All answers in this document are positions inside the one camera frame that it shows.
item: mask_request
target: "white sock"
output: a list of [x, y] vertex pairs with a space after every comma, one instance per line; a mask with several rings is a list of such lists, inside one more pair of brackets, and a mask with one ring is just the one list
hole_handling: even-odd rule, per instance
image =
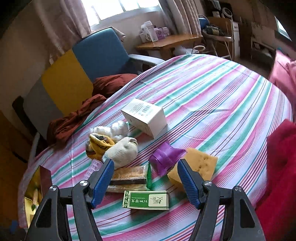
[[102, 162], [110, 158], [114, 161], [115, 170], [131, 163], [138, 155], [138, 143], [135, 138], [125, 137], [110, 147], [103, 155]]

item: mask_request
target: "barcode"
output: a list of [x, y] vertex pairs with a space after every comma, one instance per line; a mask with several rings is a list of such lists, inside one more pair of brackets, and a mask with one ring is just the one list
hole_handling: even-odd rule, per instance
[[150, 109], [150, 106], [146, 106], [146, 107], [142, 110], [142, 112], [146, 113], [149, 109]]

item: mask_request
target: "wooden table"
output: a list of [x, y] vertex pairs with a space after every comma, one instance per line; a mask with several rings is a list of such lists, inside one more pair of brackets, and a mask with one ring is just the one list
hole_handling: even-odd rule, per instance
[[188, 43], [201, 42], [202, 37], [196, 34], [181, 34], [181, 35], [170, 35], [165, 39], [161, 39], [156, 42], [143, 43], [136, 47], [136, 50], [159, 50], [161, 57], [164, 60], [168, 60], [173, 57], [171, 49]]

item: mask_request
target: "pink blanket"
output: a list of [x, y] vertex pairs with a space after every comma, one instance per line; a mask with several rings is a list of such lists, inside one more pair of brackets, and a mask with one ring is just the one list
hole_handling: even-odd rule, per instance
[[269, 81], [277, 86], [287, 96], [292, 105], [293, 121], [296, 121], [296, 61], [276, 51], [274, 66]]

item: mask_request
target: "yellow cushion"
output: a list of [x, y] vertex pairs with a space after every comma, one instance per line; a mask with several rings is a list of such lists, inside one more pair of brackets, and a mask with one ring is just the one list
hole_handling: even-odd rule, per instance
[[76, 59], [67, 51], [42, 75], [42, 83], [57, 108], [67, 116], [91, 98], [93, 84]]

